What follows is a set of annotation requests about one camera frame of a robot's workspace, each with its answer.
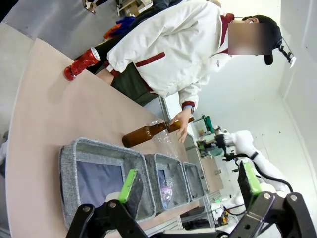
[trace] plastic bottle in bin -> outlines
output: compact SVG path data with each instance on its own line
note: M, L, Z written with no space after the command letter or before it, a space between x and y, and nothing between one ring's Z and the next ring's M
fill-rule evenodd
M169 202L172 200L173 186L174 180L172 178L168 178L165 182L165 186L163 186L160 190L164 209L167 208Z

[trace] gray floor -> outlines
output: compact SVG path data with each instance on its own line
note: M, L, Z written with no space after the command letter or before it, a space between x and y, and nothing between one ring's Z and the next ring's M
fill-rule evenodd
M15 96L33 40L0 24L0 135L9 129ZM4 178L0 176L0 227L8 229Z
M99 44L118 19L115 0L100 5L96 15L83 7L82 0L19 0L4 21L73 59Z

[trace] wooden table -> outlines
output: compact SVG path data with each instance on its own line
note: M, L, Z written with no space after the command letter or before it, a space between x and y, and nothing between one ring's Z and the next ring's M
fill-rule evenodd
M84 71L75 81L62 71L72 60L37 39L22 76L10 128L6 198L13 238L64 238L58 153L78 137L122 145L122 136L158 120L95 75ZM187 161L184 146L171 134L173 147L148 141L134 149L169 153ZM180 215L191 203L145 221L145 230Z

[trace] red trim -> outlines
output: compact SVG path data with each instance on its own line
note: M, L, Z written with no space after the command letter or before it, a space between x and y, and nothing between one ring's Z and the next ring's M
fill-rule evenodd
M106 61L104 62L104 66L107 68L109 65L110 65L109 61L106 60Z
M138 67L142 67L142 66L145 66L145 65L147 65L147 64L153 63L154 61L157 61L157 60L159 60L159 59L161 59L161 58L163 58L163 57L165 57L165 53L164 53L164 52L161 52L161 53L159 53L159 54L157 54L157 55L155 55L155 56L152 56L152 57L150 57L150 58L148 58L148 59L146 59L146 60L143 60L143 61L141 61L141 62L136 63L135 66L136 66L137 68L138 68Z
M220 16L222 21L222 34L221 34L221 44L224 42L224 38L226 36L228 25L234 20L234 15L231 13L228 13L226 16Z
M105 61L105 62L104 62L104 66L105 66L106 69L107 69L107 67L108 67L109 65L110 65L109 61ZM120 75L120 72L118 72L118 71L116 71L116 70L114 70L114 69L113 69L110 73L111 73L114 77Z
M185 106L192 106L194 108L195 107L195 103L191 102L191 101L186 101L186 102L183 102L182 109L184 109Z

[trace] hand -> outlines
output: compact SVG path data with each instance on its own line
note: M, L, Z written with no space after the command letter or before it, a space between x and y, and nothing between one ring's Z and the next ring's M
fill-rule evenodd
M109 85L111 85L114 78L113 75L106 69L101 70L99 73L96 74L96 76Z
M171 121L170 124L180 121L181 127L178 130L177 136L179 137L179 142L184 143L186 136L187 136L187 125L188 120L192 114L191 108L185 108L183 111L181 111L179 114L177 114Z

